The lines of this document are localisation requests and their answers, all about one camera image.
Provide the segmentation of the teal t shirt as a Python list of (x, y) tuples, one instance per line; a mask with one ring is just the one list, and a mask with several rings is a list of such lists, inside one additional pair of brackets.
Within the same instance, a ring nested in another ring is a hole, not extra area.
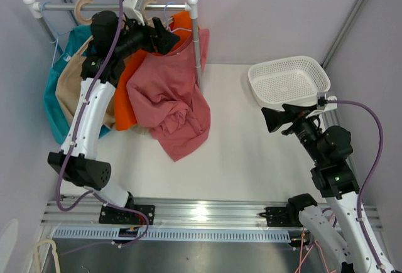
[(91, 35), (90, 26), (80, 25), (69, 32), (64, 50), (55, 49), (52, 64), (43, 96), (43, 105), (53, 138), (59, 145), (63, 144), (70, 126), (56, 98), (57, 82), (71, 57), (79, 50)]

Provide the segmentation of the beige wooden hanger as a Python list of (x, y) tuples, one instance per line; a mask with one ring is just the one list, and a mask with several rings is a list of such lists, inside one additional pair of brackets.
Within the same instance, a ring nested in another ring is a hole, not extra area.
[(75, 19), (77, 20), (77, 22), (79, 24), (82, 24), (82, 25), (90, 25), (91, 24), (92, 18), (89, 18), (89, 19), (84, 18), (82, 16), (82, 11), (83, 11), (83, 8), (85, 5), (93, 4), (93, 3), (94, 3), (94, 0), (77, 0), (76, 1), (74, 9), (73, 9), (73, 13), (74, 13)]
[(149, 5), (154, 5), (154, 4), (156, 4), (156, 3), (157, 3), (157, 0), (145, 0), (145, 1), (144, 1), (144, 4), (143, 4), (143, 7), (142, 7), (141, 12), (142, 12), (142, 15), (143, 15), (143, 18), (144, 18), (145, 21), (149, 20), (149, 18), (148, 18), (147, 15), (146, 15), (146, 8), (147, 8), (147, 6), (149, 6)]

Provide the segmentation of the light blue wire hanger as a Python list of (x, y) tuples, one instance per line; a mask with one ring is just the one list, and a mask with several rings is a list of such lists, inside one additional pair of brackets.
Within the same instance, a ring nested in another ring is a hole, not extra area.
[(192, 20), (188, 11), (180, 11), (179, 13), (171, 16), (167, 15), (167, 7), (173, 4), (174, 2), (170, 1), (166, 3), (165, 7), (163, 8), (163, 15), (165, 18), (164, 25), (166, 26), (166, 29), (171, 33), (178, 31), (192, 32)]

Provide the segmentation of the pink t shirt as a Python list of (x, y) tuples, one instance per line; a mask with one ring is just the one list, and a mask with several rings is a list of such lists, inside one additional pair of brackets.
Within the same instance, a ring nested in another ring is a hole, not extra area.
[(132, 78), (138, 124), (149, 130), (174, 161), (188, 156), (208, 138), (210, 107), (196, 84), (194, 47), (187, 40), (166, 56), (148, 55)]

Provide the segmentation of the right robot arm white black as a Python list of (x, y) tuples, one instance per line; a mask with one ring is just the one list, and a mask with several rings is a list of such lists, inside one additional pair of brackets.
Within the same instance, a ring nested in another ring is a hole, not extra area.
[(309, 194), (288, 199), (286, 219), (308, 229), (338, 272), (396, 272), (367, 219), (362, 202), (364, 188), (358, 185), (347, 164), (353, 152), (350, 132), (341, 126), (322, 130), (314, 123), (319, 110), (332, 110), (340, 103), (320, 98), (310, 107), (283, 104), (281, 111), (261, 109), (269, 132), (288, 124), (282, 135), (294, 134), (313, 160), (313, 183), (335, 215), (340, 230), (324, 217)]

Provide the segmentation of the orange t shirt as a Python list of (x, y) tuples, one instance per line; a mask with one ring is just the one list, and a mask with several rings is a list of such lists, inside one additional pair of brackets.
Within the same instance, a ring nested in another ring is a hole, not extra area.
[[(179, 13), (173, 14), (168, 18), (168, 26), (172, 32), (180, 38), (178, 43), (176, 43), (170, 51), (170, 54), (173, 54), (175, 51), (178, 51), (188, 39), (191, 40), (192, 20), (190, 13), (180, 11)], [(114, 93), (115, 129), (117, 131), (127, 131), (138, 124), (136, 117), (136, 109), (138, 106), (136, 105), (137, 102), (133, 102), (132, 97), (132, 78), (136, 78), (137, 72), (140, 72), (140, 75), (143, 74), (141, 65), (146, 61), (148, 55), (154, 57), (162, 56), (160, 53), (149, 54), (144, 50), (138, 50), (125, 61), (125, 69), (121, 74), (117, 89)]]

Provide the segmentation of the beige t shirt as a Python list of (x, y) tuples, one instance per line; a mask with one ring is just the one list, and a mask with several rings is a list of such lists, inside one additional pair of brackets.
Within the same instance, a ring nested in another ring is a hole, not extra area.
[(71, 57), (57, 82), (55, 95), (67, 120), (68, 127), (72, 124), (73, 115), (80, 97), (80, 83), (82, 80), (80, 74), (82, 64), (86, 59), (84, 52), (92, 39), (93, 37), (90, 36)]

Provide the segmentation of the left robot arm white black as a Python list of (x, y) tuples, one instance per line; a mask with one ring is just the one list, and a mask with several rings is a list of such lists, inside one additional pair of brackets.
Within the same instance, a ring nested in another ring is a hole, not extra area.
[(97, 160), (97, 146), (104, 116), (114, 96), (124, 61), (139, 50), (167, 54), (179, 42), (160, 18), (153, 24), (112, 11), (101, 11), (92, 18), (92, 37), (84, 45), (80, 73), (80, 95), (70, 130), (60, 151), (50, 152), (48, 164), (66, 181), (85, 188), (107, 205), (115, 205), (113, 216), (121, 223), (134, 219), (130, 192), (111, 180), (111, 165)]

